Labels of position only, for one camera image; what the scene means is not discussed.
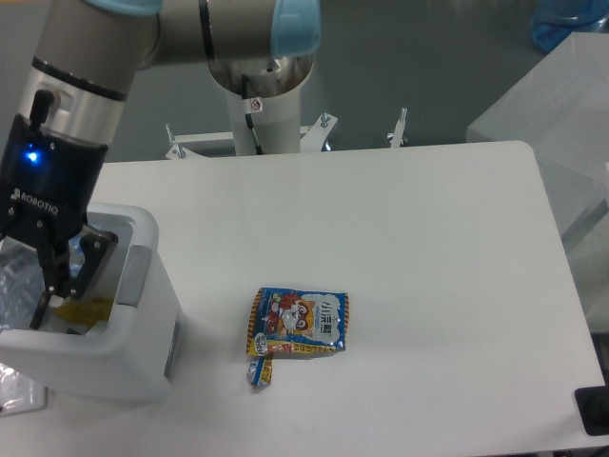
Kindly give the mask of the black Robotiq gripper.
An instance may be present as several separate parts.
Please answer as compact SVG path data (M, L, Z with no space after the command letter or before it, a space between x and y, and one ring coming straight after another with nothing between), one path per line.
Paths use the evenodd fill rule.
M30 329L42 325L52 295L83 298L118 245L114 232L85 225L107 153L107 145L34 129L21 114L13 119L1 158L1 237L37 251L44 290ZM75 236L84 260L73 276L69 241Z

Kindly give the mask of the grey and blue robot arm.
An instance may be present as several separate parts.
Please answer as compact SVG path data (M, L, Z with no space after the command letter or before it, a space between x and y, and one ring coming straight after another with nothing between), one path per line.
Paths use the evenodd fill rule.
M118 245L88 205L138 70L311 55L316 1L54 1L1 157L1 235L35 252L50 301L85 296Z

